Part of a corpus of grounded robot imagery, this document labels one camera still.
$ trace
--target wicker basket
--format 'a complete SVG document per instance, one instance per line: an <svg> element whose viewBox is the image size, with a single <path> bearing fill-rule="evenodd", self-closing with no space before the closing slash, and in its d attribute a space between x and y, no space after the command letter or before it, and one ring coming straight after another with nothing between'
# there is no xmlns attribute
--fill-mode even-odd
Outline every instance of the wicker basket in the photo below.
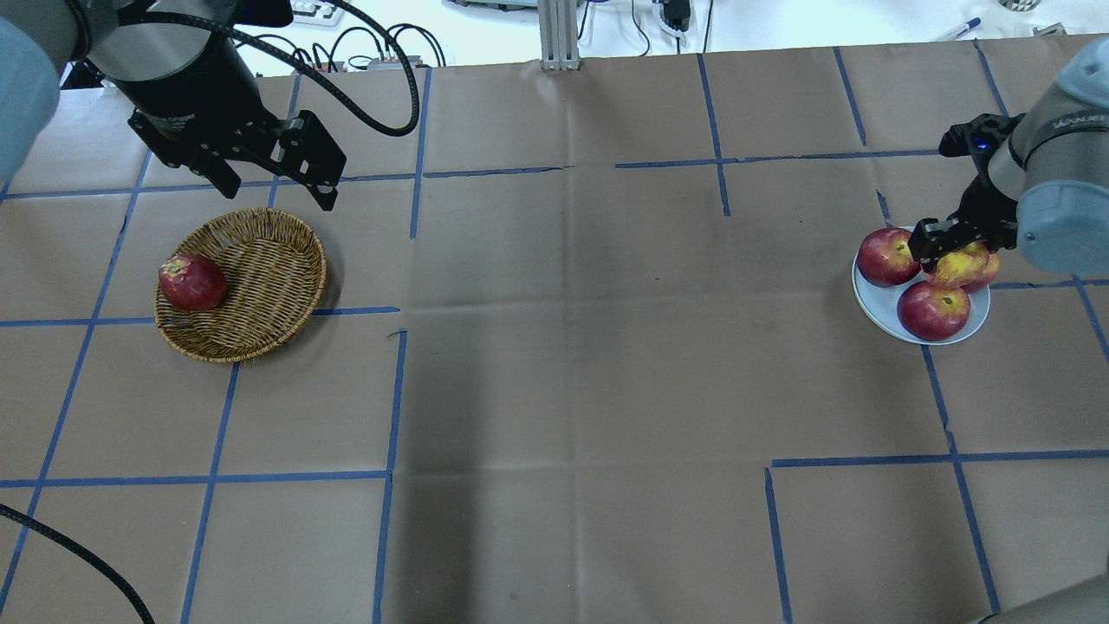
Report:
<svg viewBox="0 0 1109 624"><path fill-rule="evenodd" d="M257 358L293 338L312 316L327 280L319 236L281 209L251 207L208 221L173 253L213 259L227 277L218 306L189 311L154 290L154 323L173 349L203 362Z"/></svg>

